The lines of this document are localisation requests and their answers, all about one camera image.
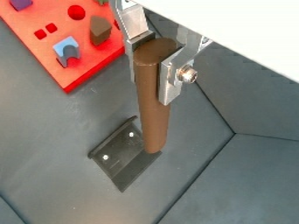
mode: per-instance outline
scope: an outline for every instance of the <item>square hole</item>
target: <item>square hole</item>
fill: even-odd
[[[33,33],[37,39],[44,39],[46,37],[46,33],[44,30],[38,30]]]
[[[46,24],[46,25],[45,25],[45,29],[46,29],[46,31],[48,31],[49,33],[53,33],[53,32],[57,31],[57,27],[56,27],[54,24]]]

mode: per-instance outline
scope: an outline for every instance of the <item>red block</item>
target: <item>red block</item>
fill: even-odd
[[[16,11],[9,1],[1,0],[0,16],[65,93],[124,53],[121,32],[106,3],[100,6],[92,0],[34,0],[30,7]],[[90,16],[105,18],[112,25],[109,38],[98,46],[89,41]],[[69,59],[64,68],[52,46],[68,36],[78,42],[80,59]]]

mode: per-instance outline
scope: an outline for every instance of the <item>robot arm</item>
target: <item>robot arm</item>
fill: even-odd
[[[134,82],[133,51],[154,38],[154,33],[148,29],[141,5],[126,0],[109,0],[109,5],[124,34],[130,80]],[[194,82],[197,72],[192,69],[193,58],[212,42],[181,26],[177,30],[177,39],[184,47],[177,49],[160,65],[158,101],[162,105],[168,105],[180,94],[182,83]]]

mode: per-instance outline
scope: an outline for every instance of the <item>mounting plate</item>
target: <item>mounting plate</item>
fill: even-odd
[[[141,132],[133,125],[134,119],[136,116],[130,117],[88,154],[88,158],[94,160],[120,192],[161,155],[160,151],[154,154],[144,151]]]

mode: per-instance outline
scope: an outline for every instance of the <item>blue block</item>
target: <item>blue block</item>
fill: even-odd
[[[66,37],[53,47],[60,64],[68,66],[68,58],[80,58],[80,45],[72,36]]]
[[[17,11],[25,9],[33,4],[32,0],[10,0],[10,5],[14,7]]]

